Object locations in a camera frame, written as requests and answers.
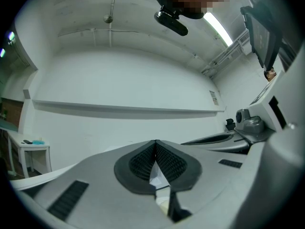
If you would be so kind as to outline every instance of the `small table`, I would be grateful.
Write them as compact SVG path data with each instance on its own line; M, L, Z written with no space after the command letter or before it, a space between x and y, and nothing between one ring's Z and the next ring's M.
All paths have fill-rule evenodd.
M48 172L51 172L51 162L50 162L50 144L44 140L43 145L35 145L35 144L26 144L23 140L33 141L37 140L37 138L34 138L30 135L24 135L13 131L8 131L8 141L9 141L9 152L10 152L10 164L12 166L13 172L15 172L14 164L12 162L11 158L11 142L13 142L16 147L20 150L20 159L21 159L21 165L22 170L24 173L25 178L29 178L27 166L25 163L25 154L24 151L46 151L46 165Z

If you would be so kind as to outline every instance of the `pipe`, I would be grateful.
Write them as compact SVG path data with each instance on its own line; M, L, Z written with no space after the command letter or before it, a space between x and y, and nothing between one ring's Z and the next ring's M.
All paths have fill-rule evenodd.
M96 47L96 42L95 42L95 30L93 31L93 40L94 40L94 46Z
M154 38L157 38L163 42L166 42L166 43L169 43L177 48L180 48L182 49L183 51L189 53L192 55L192 58L193 58L193 55L194 55L194 52L191 51L191 49L189 48L186 48L184 45L181 45L181 44L177 44L173 41L168 41L166 38L160 36L160 35L156 35L156 34L147 34L143 31L127 31L127 30L118 30L118 29L97 29L95 28L96 31L113 31L113 32L129 32L129 33L138 33L138 34L143 34L143 35L147 35L147 36L151 36L151 37L154 37ZM61 37L61 36L65 36L65 35L69 35L69 34L72 34L72 33L78 33L78 32L81 32L81 31L90 31L90 29L81 29L81 30L75 30L75 31L70 31L70 32L66 32L66 33L62 33L62 34L59 34L58 37Z
M111 1L110 15L113 17L114 1ZM109 47L112 47L112 22L109 24Z
M217 62L217 64L218 65L222 64L228 58L229 54L233 54L235 51L239 49L239 47L240 45L238 44L234 49L232 49L226 55L224 55L223 58Z

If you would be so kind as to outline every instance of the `black slot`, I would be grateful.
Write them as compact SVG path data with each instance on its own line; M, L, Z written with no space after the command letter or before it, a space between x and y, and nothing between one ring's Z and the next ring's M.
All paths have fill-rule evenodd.
M281 125L281 128L284 129L284 127L287 125L285 118L281 112L281 110L279 109L278 105L278 101L275 97L273 97L270 102L269 102L270 107L272 108L278 122Z
M232 134L222 134L222 135L215 135L215 136L211 136L211 137L205 137L205 138L187 142L187 143L182 143L182 145L200 145L200 144L221 143L224 141L228 141L231 138L233 138Z
M222 159L221 161L219 161L219 164L222 164L225 166L231 166L231 167L238 168L238 169L240 169L240 167L242 166L242 163L240 163L240 162L227 160L227 159Z
M70 215L88 187L88 183L74 181L67 190L49 207L48 211L63 221Z
M242 138L242 139L235 140L234 142L236 143L236 142L243 141L243 140L244 139Z

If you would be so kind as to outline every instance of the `person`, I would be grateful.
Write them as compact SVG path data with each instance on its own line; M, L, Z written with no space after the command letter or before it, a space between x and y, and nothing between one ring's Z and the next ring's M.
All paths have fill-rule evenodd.
M271 70L264 71L264 76L268 82L271 82L273 80L273 78L276 77L276 72L275 72L274 68L272 67Z

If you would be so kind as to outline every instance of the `black strip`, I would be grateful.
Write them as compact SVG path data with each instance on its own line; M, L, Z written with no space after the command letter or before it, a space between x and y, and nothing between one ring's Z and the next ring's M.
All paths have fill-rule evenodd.
M287 125L285 118L281 112L281 110L279 109L278 105L278 101L275 97L273 97L270 102L269 102L270 107L272 108L278 122L281 125L281 128L284 129L284 127Z
M88 187L88 183L74 181L67 190L49 207L48 211L65 221Z
M233 138L233 134L219 134L210 137L204 137L202 139L197 139L191 142L182 143L182 145L201 145L201 144L213 144L222 143Z
M222 164L225 166L231 166L231 167L238 168L238 169L242 166L242 163L240 163L240 162L227 160L227 159L222 159L221 161L219 161L219 164Z
M242 138L242 139L235 140L234 142L236 143L236 142L243 141L243 140L244 139Z
M176 193L171 191L167 216L171 218L173 222L178 222L191 215L190 211L181 208Z
M156 189L156 191L159 191L159 190L161 190L161 189L167 188L167 187L169 187L169 186L170 186L170 185L167 185L167 186L164 186L164 187L158 188L158 189Z

